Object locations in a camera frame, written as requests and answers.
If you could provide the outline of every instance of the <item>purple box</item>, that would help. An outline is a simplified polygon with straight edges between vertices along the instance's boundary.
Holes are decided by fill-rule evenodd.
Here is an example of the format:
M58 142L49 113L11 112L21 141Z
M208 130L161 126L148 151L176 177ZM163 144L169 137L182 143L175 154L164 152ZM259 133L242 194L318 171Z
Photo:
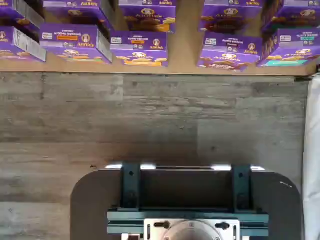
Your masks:
M205 0L199 29L217 33L234 33L254 21L264 0Z
M110 43L95 25L44 24L40 45L68 62L112 62Z
M131 31L176 31L177 0L119 0Z
M301 66L320 56L320 28L278 29L264 42L257 66Z
M114 32L111 37L111 51L125 65L168 66L166 32Z
M274 0L262 14L262 30L285 27L317 27L320 24L320 1Z
M0 59L46 61L46 50L13 26L0 26Z
M206 32L197 66L243 71L261 59L260 37Z
M40 26L45 22L24 0L0 0L0 18L20 31L26 29L36 38L39 37Z
M69 22L98 24L112 32L115 29L116 15L108 0L43 0L46 11Z

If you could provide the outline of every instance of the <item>box stack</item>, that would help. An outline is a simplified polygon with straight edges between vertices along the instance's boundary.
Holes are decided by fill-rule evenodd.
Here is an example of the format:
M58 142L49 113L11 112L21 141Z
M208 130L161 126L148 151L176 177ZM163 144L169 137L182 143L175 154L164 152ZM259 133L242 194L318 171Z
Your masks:
M130 31L113 33L113 54L125 65L167 67L167 33L176 31L176 5L176 0L119 0Z
M46 11L71 24L46 23L40 45L68 62L112 63L110 34L115 12L108 0L44 0Z
M0 1L0 59L46 61L39 31L44 18L24 0Z
M264 41L239 35L260 14ZM319 24L320 1L205 0L199 30L206 33L198 66L243 71L253 63L305 65L320 54L320 30L310 28Z

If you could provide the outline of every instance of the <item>wood grain floor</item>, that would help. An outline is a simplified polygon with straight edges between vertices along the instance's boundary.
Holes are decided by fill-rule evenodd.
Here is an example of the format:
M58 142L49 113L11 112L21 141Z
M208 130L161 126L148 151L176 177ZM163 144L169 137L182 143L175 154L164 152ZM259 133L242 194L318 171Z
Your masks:
M307 82L0 73L0 239L68 240L79 179L123 160L254 163L301 189Z

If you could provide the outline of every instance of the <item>bunny logo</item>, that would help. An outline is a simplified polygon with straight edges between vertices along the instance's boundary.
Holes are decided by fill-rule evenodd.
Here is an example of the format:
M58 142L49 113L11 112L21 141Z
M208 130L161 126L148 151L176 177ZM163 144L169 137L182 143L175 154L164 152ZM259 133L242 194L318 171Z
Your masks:
M156 47L158 47L158 46L160 45L160 40L159 40L159 39L153 40L153 45L155 45Z
M253 51L253 50L256 49L256 45L255 45L254 43L250 43L249 46L248 46L248 49L249 49L250 51Z
M4 31L0 31L0 39L4 39L6 37L6 33Z
M144 9L141 10L141 13L143 15L149 15L150 16L150 15L154 15L155 11L150 9L150 8L144 8Z
M237 55L235 54L230 54L230 53L225 53L222 54L222 57L226 58L226 59L234 59Z
M238 13L238 10L235 8L227 8L226 10L224 10L224 14L226 15L236 15Z
M90 42L89 34L83 34L81 39L82 39L82 42L84 42L84 43L89 43Z
M147 56L143 52L134 52L134 53L132 53L132 55L135 56L135 57L138 57L138 58L144 58L145 56Z
M309 17L309 16L313 16L315 14L316 14L316 11L315 10L311 10L311 9L304 10L304 11L300 12L300 15L303 16L303 17Z
M311 50L310 49L302 49L302 50L298 50L295 53L296 54L306 54L306 53L310 53Z

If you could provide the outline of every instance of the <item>white cloth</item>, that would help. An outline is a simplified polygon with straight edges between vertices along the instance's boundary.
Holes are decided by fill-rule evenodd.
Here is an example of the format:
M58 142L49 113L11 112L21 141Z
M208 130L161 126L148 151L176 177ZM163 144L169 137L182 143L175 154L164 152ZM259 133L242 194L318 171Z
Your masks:
M320 76L309 84L303 157L304 239L320 240Z

